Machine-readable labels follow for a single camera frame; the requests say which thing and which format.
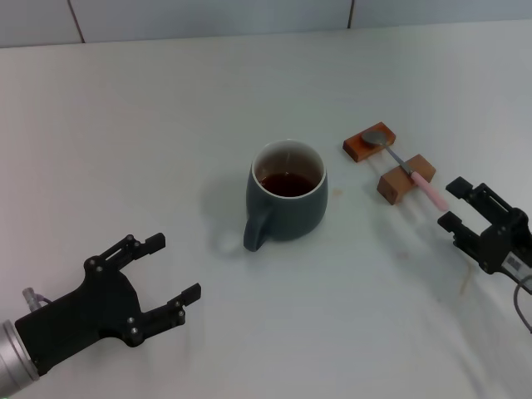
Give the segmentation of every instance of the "pink spoon handle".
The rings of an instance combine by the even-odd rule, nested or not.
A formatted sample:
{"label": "pink spoon handle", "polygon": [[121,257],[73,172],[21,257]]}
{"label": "pink spoon handle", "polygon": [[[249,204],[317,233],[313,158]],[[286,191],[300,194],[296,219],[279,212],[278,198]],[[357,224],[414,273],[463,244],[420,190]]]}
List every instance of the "pink spoon handle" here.
{"label": "pink spoon handle", "polygon": [[432,201],[432,203],[442,212],[446,212],[449,210],[449,205],[447,204],[447,201],[443,199],[443,197],[436,191],[434,187],[432,187],[428,181],[423,179],[423,176],[421,176],[417,172],[412,172],[410,175],[412,177],[412,180],[416,182],[416,184],[419,186],[420,189],[423,190],[423,192],[426,194],[427,197]]}

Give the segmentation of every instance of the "dark gray mug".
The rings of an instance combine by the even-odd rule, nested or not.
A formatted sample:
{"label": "dark gray mug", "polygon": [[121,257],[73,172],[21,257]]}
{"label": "dark gray mug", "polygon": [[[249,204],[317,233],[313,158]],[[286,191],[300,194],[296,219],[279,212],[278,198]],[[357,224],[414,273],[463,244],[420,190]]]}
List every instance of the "dark gray mug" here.
{"label": "dark gray mug", "polygon": [[325,164],[312,147],[295,140],[266,145],[249,172],[244,247],[255,252],[266,239],[309,233],[322,220],[327,199]]}

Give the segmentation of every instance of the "orange wooden block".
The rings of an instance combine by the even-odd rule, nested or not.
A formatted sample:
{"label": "orange wooden block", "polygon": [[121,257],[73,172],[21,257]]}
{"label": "orange wooden block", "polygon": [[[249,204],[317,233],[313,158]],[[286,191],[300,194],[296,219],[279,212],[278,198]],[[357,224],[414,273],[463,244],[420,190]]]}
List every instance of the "orange wooden block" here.
{"label": "orange wooden block", "polygon": [[[383,131],[386,134],[388,145],[392,145],[396,140],[395,133],[388,129],[388,126],[384,125],[382,122],[377,123],[365,131]],[[343,142],[343,150],[346,151],[355,162],[365,160],[368,156],[376,154],[384,149],[383,145],[366,144],[362,139],[362,133],[364,133],[364,131],[361,131],[357,135],[354,135]]]}
{"label": "orange wooden block", "polygon": [[[407,164],[429,182],[436,173],[434,166],[429,164],[429,162],[419,154],[409,159]],[[416,183],[414,183],[404,169],[398,166],[381,176],[377,191],[381,193],[390,204],[394,205],[401,202],[403,195],[414,187],[416,187]]]}

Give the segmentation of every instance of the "tea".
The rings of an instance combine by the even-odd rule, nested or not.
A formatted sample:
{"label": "tea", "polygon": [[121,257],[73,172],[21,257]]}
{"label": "tea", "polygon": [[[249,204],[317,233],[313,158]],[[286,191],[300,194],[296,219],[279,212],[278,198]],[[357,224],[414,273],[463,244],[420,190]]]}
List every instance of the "tea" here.
{"label": "tea", "polygon": [[260,184],[270,193],[281,197],[299,197],[316,187],[301,175],[294,173],[277,173],[264,177]]}

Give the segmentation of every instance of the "spoon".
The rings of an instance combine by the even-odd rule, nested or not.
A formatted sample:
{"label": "spoon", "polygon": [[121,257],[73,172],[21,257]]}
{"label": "spoon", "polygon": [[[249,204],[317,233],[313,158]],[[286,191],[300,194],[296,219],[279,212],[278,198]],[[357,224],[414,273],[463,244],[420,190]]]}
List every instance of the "spoon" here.
{"label": "spoon", "polygon": [[402,169],[411,177],[412,180],[419,186],[420,189],[426,194],[432,203],[442,212],[449,210],[447,201],[438,193],[438,191],[432,187],[428,181],[423,179],[419,173],[412,170],[410,166],[406,164],[401,158],[397,156],[395,152],[390,149],[387,144],[386,134],[383,131],[366,131],[362,133],[362,139],[370,145],[384,145],[384,148],[390,153],[394,160],[396,160]]}

